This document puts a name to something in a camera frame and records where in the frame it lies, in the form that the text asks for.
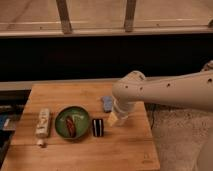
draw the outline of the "wood grain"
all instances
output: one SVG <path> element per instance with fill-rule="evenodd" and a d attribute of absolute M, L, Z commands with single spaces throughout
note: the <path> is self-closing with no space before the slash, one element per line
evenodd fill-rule
<path fill-rule="evenodd" d="M 33 86 L 21 121 L 12 139 L 2 171 L 154 171 L 160 165 L 146 111 L 137 103 L 122 127 L 109 127 L 101 97 L 111 95 L 111 82 L 37 84 Z M 103 118 L 105 136 L 96 138 L 92 131 L 70 142 L 54 129 L 57 114 L 68 106 L 82 106 L 91 118 Z M 35 126 L 38 112 L 48 107 L 52 126 L 47 147 L 36 146 Z"/>

